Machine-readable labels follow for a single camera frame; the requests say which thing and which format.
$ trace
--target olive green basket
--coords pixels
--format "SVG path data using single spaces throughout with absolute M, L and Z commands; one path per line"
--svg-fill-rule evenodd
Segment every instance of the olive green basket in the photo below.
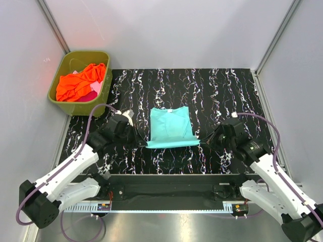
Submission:
M 56 101 L 56 87 L 60 82 L 60 76 L 65 76 L 73 71 L 81 72 L 89 64 L 104 63 L 106 65 L 106 72 L 102 83 L 102 88 L 98 96 L 88 102 L 58 102 Z M 55 78 L 51 84 L 48 92 L 48 98 L 52 103 L 58 105 L 66 114 L 70 116 L 82 115 L 89 116 L 92 109 L 100 104 L 106 103 L 109 95 L 110 86 L 112 82 L 112 72 L 109 69 L 110 57 L 103 51 L 73 51 L 64 56 L 60 67 L 58 68 Z M 94 116 L 99 117 L 104 113 L 105 106 L 98 107 Z

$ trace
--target teal t-shirt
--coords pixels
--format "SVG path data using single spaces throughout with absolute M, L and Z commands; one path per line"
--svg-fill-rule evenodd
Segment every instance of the teal t-shirt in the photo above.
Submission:
M 192 131 L 188 107 L 150 111 L 150 141 L 146 148 L 176 148 L 199 145 Z

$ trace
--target gray wall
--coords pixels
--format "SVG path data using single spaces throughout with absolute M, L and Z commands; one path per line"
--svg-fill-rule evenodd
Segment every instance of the gray wall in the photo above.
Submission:
M 0 22 L 0 237 L 16 242 L 18 187 L 50 170 L 66 118 L 47 100 L 63 52 L 35 1 L 0 1 Z
M 256 68 L 292 0 L 46 0 L 71 50 L 111 67 Z
M 305 0 L 260 73 L 292 177 L 323 203 L 323 1 Z

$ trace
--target purple cable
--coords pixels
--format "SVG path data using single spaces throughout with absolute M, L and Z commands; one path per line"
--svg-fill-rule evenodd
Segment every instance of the purple cable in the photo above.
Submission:
M 87 137 L 89 135 L 89 130 L 90 130 L 90 124 L 91 124 L 91 119 L 92 119 L 92 116 L 93 116 L 93 113 L 94 111 L 98 108 L 98 107 L 101 107 L 101 106 L 106 106 L 108 108 L 110 108 L 112 111 L 117 111 L 114 107 L 112 107 L 111 105 L 109 104 L 104 104 L 104 103 L 101 103 L 101 104 L 98 104 L 97 106 L 95 106 L 90 115 L 89 115 L 89 119 L 88 119 L 88 122 L 87 122 L 87 127 L 86 127 L 86 131 L 85 131 L 85 137 L 84 137 L 84 140 L 83 140 L 83 143 L 82 143 L 82 146 L 80 148 L 80 150 L 75 154 L 75 156 L 70 159 L 65 165 L 63 165 L 58 171 L 56 171 L 53 175 L 51 175 L 47 180 L 46 182 L 48 183 L 49 181 L 51 181 L 55 176 L 57 176 L 62 170 L 64 170 L 69 164 L 71 164 L 74 159 L 76 159 L 76 157 L 79 156 L 79 154 L 81 154 L 85 144 L 86 144 L 86 141 L 87 141 Z M 20 211 L 22 210 L 22 208 L 25 206 L 26 202 L 37 192 L 39 191 L 44 185 L 46 185 L 46 183 L 42 183 L 40 184 L 38 187 L 36 187 L 36 189 L 34 189 L 30 194 L 28 194 L 25 199 L 21 202 L 21 204 L 19 205 L 18 209 L 17 209 L 17 212 L 16 212 L 16 222 L 20 225 L 30 225 L 32 224 L 33 222 L 30 221 L 30 222 L 22 222 L 19 218 L 19 214 L 20 214 Z
M 73 239 L 69 238 L 69 237 L 67 236 L 67 234 L 65 233 L 64 228 L 63 228 L 63 214 L 64 214 L 64 211 L 62 211 L 62 214 L 61 214 L 61 231 L 62 231 L 62 234 L 64 235 L 65 239 L 67 239 L 68 241 L 70 241 L 70 242 L 78 242 L 78 241 L 76 241 L 76 240 L 73 240 Z M 96 236 L 94 236 L 94 238 L 93 238 L 93 239 L 90 239 L 90 240 L 88 240 L 88 241 L 86 241 L 86 242 L 94 242 L 94 241 L 99 237 L 99 235 L 101 234 L 101 231 L 102 231 L 102 229 L 103 229 L 104 221 L 103 221 L 103 219 L 102 219 L 101 217 L 98 217 L 98 218 L 100 219 L 100 222 L 101 222 L 100 230 L 99 230 L 99 232 L 96 234 Z
M 280 136 L 280 133 L 279 133 L 278 129 L 275 127 L 275 125 L 272 122 L 270 122 L 269 120 L 267 120 L 266 118 L 264 118 L 264 117 L 262 117 L 260 115 L 256 115 L 256 114 L 253 114 L 253 113 L 247 113 L 247 112 L 240 112 L 240 113 L 237 113 L 237 115 L 246 115 L 246 116 L 257 117 L 257 118 L 265 121 L 266 123 L 268 123 L 271 127 L 273 127 L 273 129 L 275 130 L 275 132 L 277 134 L 277 144 L 275 146 L 275 151 L 274 151 L 274 154 L 273 154 L 273 167 L 274 167 L 275 171 L 277 172 L 278 171 L 278 166 L 277 166 L 277 163 L 276 163 L 276 159 L 277 159 L 277 153 L 278 153 L 279 145 L 281 143 L 281 136 Z M 298 199 L 302 203 L 305 203 L 306 201 L 292 187 L 292 185 L 284 178 L 284 176 L 280 172 L 277 172 L 277 174 L 284 181 L 284 183 L 289 187 L 289 189 L 298 197 Z M 311 206 L 306 205 L 306 207 L 311 211 L 311 213 L 315 216 L 315 218 L 317 219 L 317 221 L 319 222 L 319 224 L 323 228 L 323 221 L 321 220 L 321 218 L 319 217 L 319 215 L 311 208 Z

